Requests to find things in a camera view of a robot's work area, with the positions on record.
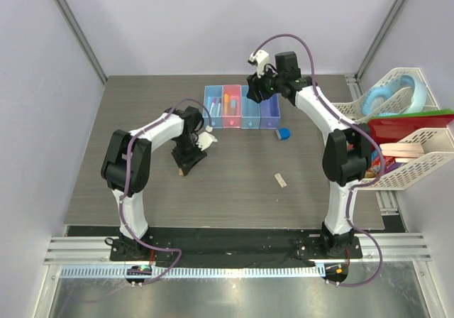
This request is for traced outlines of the blue-capped clear tube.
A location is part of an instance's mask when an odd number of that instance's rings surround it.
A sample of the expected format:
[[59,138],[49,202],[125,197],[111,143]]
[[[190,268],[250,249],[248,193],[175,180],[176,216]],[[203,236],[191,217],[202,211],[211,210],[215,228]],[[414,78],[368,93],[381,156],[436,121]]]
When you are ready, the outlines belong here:
[[236,116],[237,101],[235,99],[231,100],[231,115]]

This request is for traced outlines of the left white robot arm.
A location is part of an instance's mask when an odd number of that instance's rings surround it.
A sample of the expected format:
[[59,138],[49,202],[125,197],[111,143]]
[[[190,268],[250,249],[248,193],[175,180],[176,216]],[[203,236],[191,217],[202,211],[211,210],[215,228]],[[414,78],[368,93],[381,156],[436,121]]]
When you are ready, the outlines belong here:
[[150,177],[153,152],[174,141],[172,157],[179,174],[186,176],[217,142],[212,131],[212,125],[204,125],[201,112],[188,106],[166,109],[158,119],[136,130],[113,132],[101,166],[101,177],[116,199],[120,218],[119,237],[106,241],[112,260],[141,261],[151,254],[143,190]]

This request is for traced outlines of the pink drawer bin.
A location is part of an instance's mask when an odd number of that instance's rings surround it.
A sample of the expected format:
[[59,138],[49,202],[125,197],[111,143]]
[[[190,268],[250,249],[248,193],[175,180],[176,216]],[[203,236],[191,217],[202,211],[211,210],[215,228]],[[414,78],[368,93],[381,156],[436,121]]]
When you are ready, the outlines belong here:
[[223,86],[222,124],[224,128],[241,127],[241,86],[230,84]]

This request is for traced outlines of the white pink-capped marker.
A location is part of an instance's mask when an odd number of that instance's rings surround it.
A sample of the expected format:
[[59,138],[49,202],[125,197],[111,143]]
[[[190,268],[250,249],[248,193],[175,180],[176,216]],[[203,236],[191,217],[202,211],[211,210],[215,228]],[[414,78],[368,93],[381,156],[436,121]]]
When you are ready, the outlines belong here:
[[211,106],[210,106],[210,116],[215,116],[214,115],[214,109],[216,107],[216,102],[217,102],[217,98],[216,97],[213,97],[212,101],[211,101]]

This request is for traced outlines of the white brown-capped marker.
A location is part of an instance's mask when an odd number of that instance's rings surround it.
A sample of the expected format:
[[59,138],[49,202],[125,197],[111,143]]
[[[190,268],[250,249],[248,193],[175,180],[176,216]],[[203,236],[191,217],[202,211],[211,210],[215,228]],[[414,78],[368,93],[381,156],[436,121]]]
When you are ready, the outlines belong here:
[[217,107],[216,107],[216,115],[217,115],[217,117],[221,117],[221,113],[222,113],[222,99],[219,98],[218,99],[218,103],[217,103]]

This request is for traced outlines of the purple drawer bin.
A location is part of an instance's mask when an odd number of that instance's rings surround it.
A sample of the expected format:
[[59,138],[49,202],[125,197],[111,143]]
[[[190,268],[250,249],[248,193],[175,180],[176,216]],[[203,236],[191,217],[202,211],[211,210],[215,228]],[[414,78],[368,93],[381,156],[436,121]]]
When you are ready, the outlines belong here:
[[275,130],[279,127],[281,120],[279,98],[274,94],[260,105],[260,129]]

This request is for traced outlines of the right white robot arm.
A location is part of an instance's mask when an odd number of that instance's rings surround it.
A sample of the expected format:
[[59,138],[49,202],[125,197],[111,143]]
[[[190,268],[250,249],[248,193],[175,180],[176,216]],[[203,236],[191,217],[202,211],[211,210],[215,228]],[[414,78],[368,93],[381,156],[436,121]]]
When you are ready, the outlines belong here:
[[269,54],[258,50],[248,62],[256,69],[247,78],[249,99],[260,103],[279,94],[303,111],[323,136],[322,168],[330,195],[318,247],[324,255],[340,258],[353,243],[357,187],[371,165],[371,144],[366,138],[369,131],[342,115],[313,77],[302,75],[296,53],[278,53],[272,64]]

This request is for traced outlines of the yellow highlighter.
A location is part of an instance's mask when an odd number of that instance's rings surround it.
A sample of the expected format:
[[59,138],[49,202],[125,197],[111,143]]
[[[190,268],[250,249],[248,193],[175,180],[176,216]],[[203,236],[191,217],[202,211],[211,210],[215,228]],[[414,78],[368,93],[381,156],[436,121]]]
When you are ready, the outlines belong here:
[[223,95],[223,115],[224,116],[228,115],[229,104],[230,104],[230,96],[229,96],[229,94],[225,93]]

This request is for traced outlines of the light blue drawer bin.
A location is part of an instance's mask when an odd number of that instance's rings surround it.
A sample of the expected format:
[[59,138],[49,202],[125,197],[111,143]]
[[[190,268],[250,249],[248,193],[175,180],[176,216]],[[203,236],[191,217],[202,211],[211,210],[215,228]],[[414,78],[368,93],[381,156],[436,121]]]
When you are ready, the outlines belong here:
[[204,123],[209,125],[211,116],[212,127],[214,129],[223,128],[222,124],[222,99],[223,87],[221,85],[207,85],[204,89],[204,106],[209,110],[204,111]]

